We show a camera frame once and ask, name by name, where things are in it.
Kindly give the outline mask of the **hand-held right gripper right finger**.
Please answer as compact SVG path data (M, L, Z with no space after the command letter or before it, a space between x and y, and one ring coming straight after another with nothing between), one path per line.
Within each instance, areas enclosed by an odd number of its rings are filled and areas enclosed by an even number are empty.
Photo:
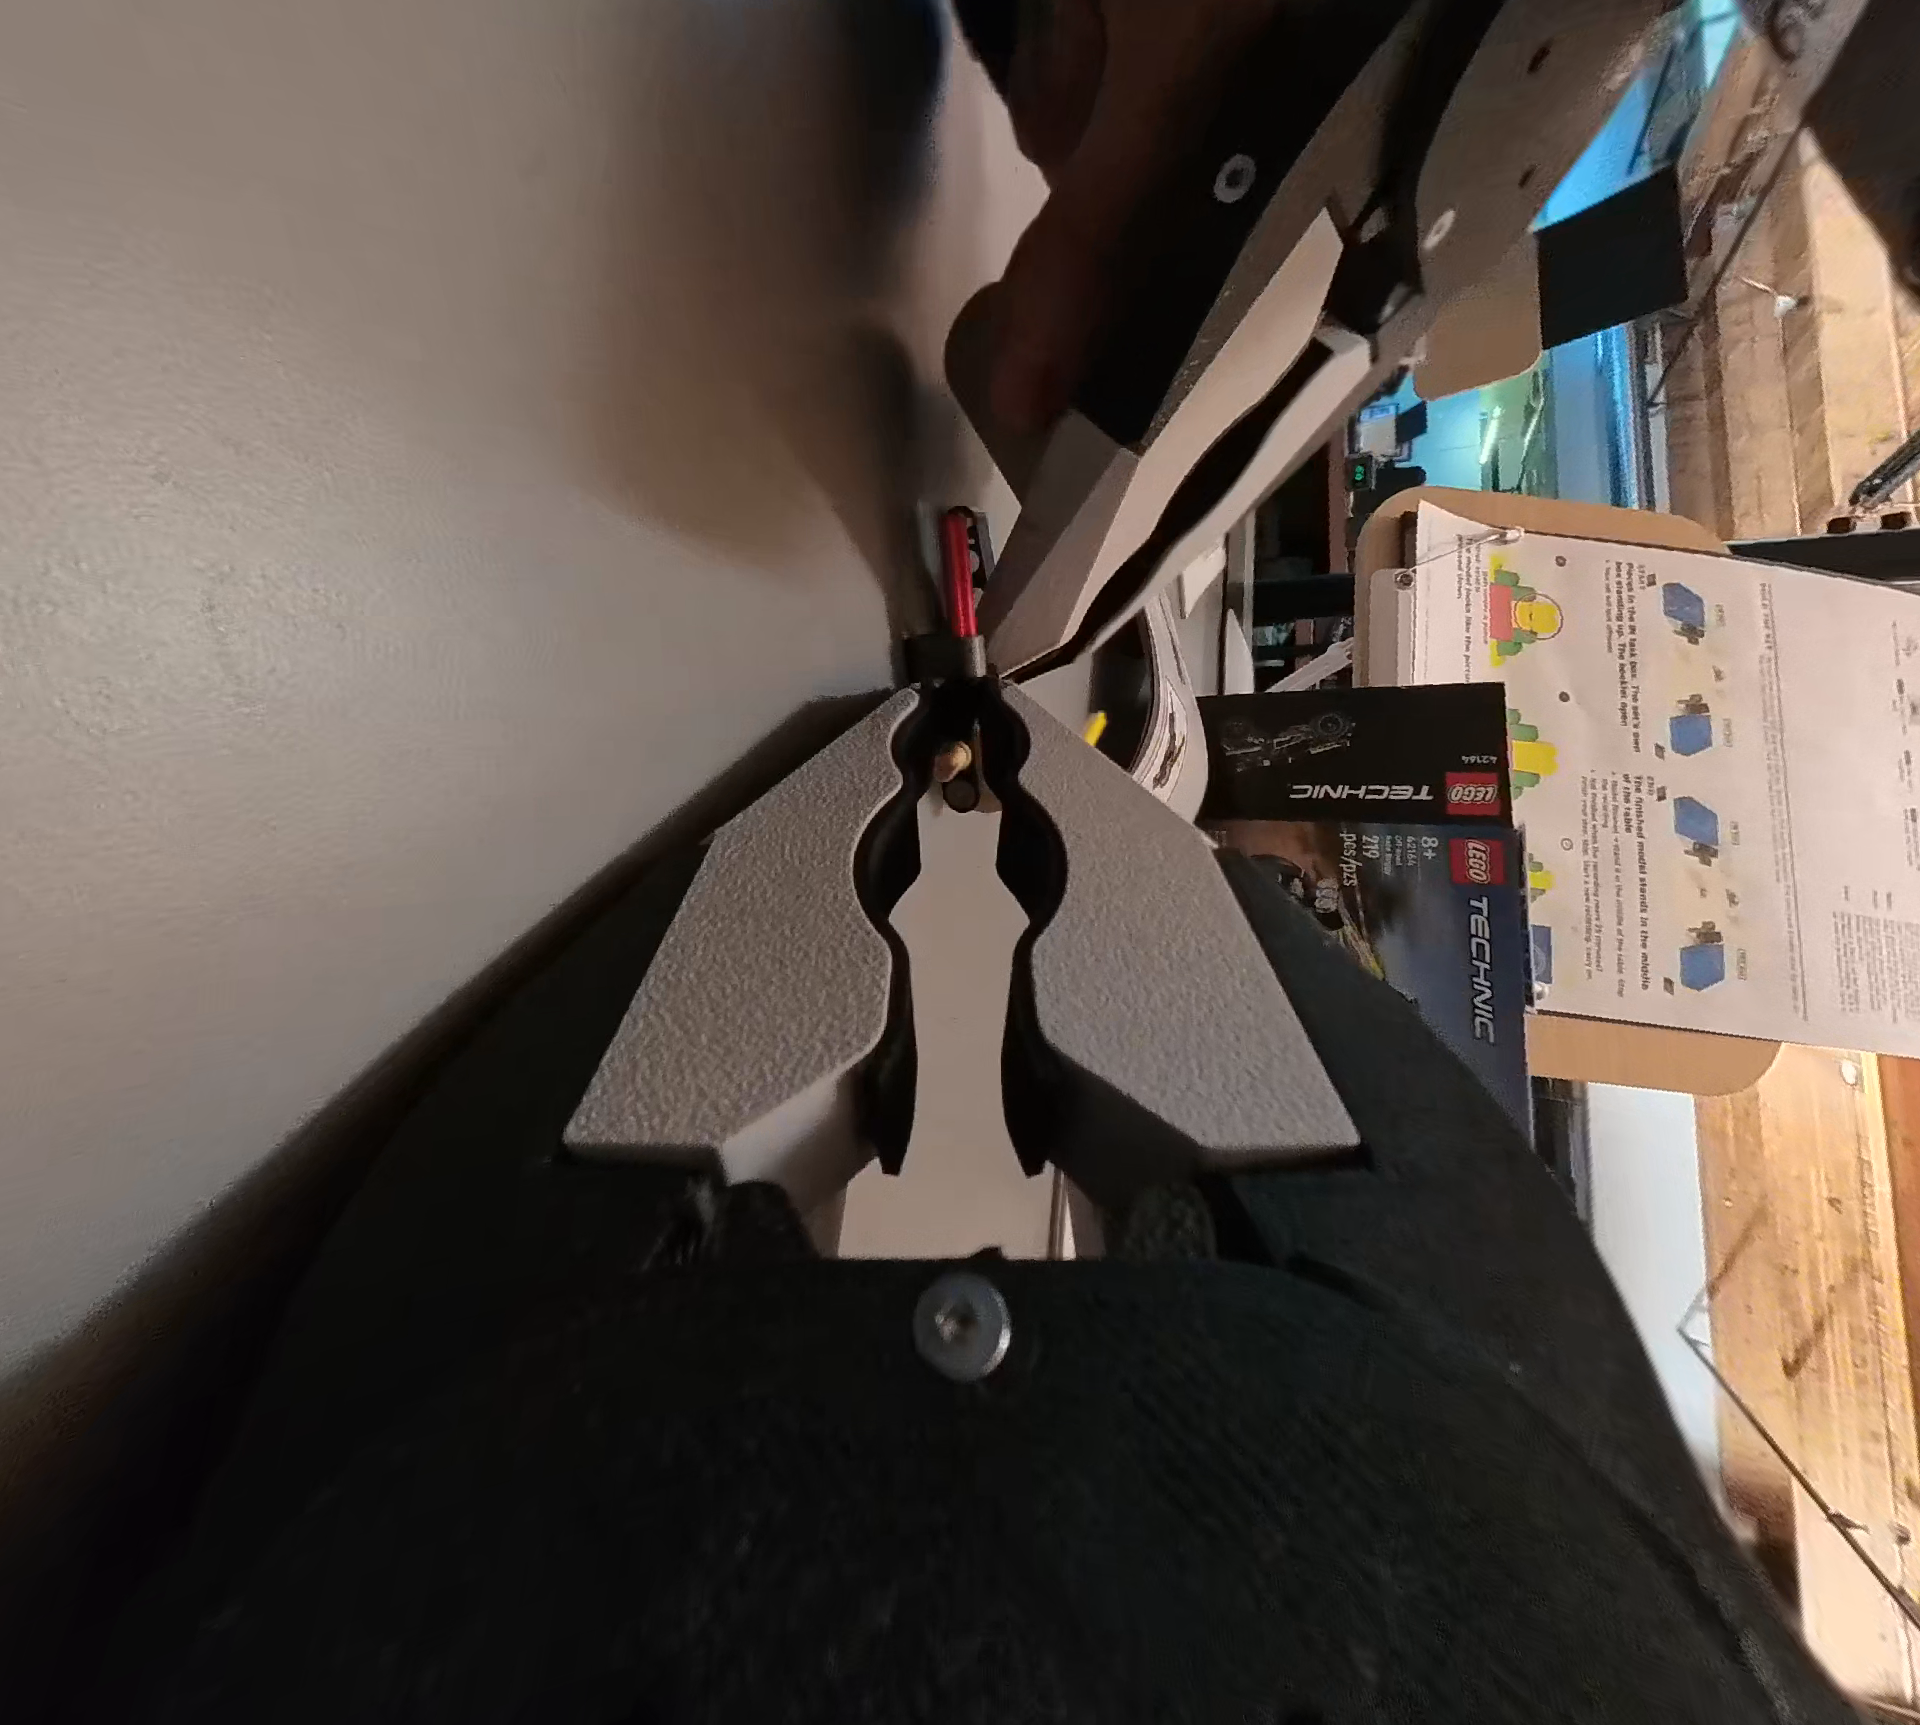
M1015 685L990 690L994 870L1020 908L1001 1077L1071 1258L1165 1187L1370 1155L1216 850Z

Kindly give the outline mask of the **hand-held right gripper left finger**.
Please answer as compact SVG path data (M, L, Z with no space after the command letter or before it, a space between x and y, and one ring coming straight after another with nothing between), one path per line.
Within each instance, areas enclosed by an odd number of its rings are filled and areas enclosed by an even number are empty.
M591 1165L766 1185L826 1256L850 1185L914 1122L910 965L892 929L918 879L904 688L710 835L564 1128Z

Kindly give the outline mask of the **black gear frame assembly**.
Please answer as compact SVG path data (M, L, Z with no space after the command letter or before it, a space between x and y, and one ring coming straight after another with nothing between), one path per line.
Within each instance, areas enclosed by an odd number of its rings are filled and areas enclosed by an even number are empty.
M907 640L907 668L933 714L926 777L941 802L957 815L988 804L983 728L964 714L994 668L983 630L983 597L994 575L988 519L970 507L946 507L926 520L930 575L936 582L933 628Z

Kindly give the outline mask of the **toy car set box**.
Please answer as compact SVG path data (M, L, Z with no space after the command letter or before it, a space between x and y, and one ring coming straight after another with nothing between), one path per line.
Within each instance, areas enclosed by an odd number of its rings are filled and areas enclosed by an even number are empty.
M1402 993L1535 1136L1525 844L1497 682L1198 703L1221 847Z

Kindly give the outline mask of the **hanging cardboard strip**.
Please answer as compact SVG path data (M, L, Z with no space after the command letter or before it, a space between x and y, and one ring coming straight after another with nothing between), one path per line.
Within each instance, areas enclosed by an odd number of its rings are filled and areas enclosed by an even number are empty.
M1684 305L1687 232L1679 169L1525 232L1476 286L1455 299L1417 358L1412 391L1437 403L1537 368L1542 356L1622 322Z

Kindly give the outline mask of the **open instruction booklet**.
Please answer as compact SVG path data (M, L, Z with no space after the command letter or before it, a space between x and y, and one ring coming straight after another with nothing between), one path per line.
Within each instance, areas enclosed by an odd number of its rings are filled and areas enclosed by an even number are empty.
M1166 595L1149 600L1093 656L1088 711L1111 714L1096 748L1174 817L1196 823L1208 786L1198 695Z

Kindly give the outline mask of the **cardboard box with instruction sheet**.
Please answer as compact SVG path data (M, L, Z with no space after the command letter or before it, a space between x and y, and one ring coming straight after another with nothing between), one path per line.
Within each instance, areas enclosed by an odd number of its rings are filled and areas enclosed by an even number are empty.
M1421 505L1401 685L1503 690L1533 978L1565 1019L1918 1051L1904 586Z

